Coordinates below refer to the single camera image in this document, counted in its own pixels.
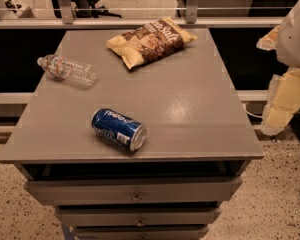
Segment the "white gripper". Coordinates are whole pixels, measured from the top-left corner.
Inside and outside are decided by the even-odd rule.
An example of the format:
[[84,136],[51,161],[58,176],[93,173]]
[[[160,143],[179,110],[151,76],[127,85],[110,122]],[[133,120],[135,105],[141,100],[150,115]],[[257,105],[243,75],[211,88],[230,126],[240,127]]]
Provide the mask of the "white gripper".
[[300,109],[300,0],[280,26],[258,40],[256,47],[265,51],[276,49],[278,61],[291,66],[283,76],[274,75],[268,88],[260,130],[274,136],[285,129]]

